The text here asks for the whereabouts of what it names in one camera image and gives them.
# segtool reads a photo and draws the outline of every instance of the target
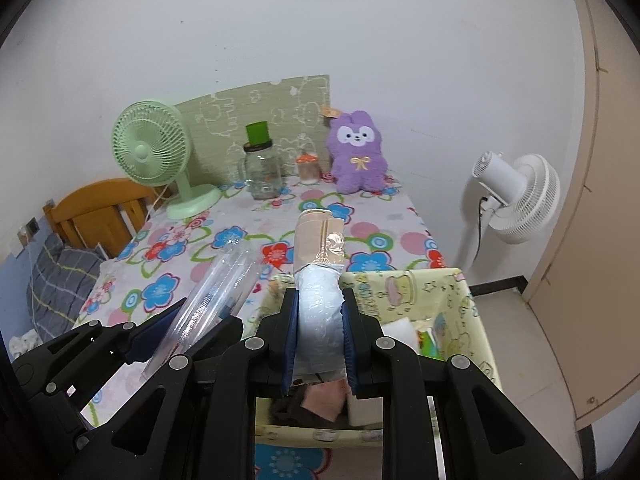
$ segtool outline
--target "fan base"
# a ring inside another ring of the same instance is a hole
[[[213,206],[220,197],[222,192],[213,184],[200,184],[191,188],[193,197],[185,200],[180,195],[170,199],[166,206],[166,215],[171,220],[182,220],[196,216],[205,209]]]

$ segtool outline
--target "fan grille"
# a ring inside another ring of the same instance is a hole
[[[513,167],[527,177],[527,187],[519,200],[498,209],[491,228],[507,243],[529,240],[551,220],[560,200],[556,170],[540,155],[525,155]]]
[[[486,168],[489,167],[489,163],[491,162],[492,152],[484,152],[474,166],[474,170],[472,172],[473,178],[479,178]]]
[[[177,108],[142,101],[124,110],[113,126],[111,147],[127,176],[145,186],[164,186],[183,172],[191,138]]]

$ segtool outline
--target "white cloth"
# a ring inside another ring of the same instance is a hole
[[[33,350],[36,346],[42,344],[42,339],[38,333],[32,328],[26,334],[13,336],[9,340],[9,353],[15,358],[26,354],[29,350]]]

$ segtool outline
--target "small glass jar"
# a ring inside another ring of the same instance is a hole
[[[311,153],[303,153],[296,159],[300,184],[309,186],[320,180],[320,163],[318,157]]]
[[[244,158],[238,162],[238,173],[256,200],[268,200],[282,193],[280,157],[269,140],[264,144],[244,145]]]

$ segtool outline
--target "yellow bow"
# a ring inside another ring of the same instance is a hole
[[[356,171],[366,170],[367,167],[365,166],[365,164],[367,164],[368,162],[371,162],[371,159],[368,156],[363,156],[362,158],[358,158],[357,156],[352,156],[349,162],[351,162],[352,164],[358,165],[358,167],[356,168]]]

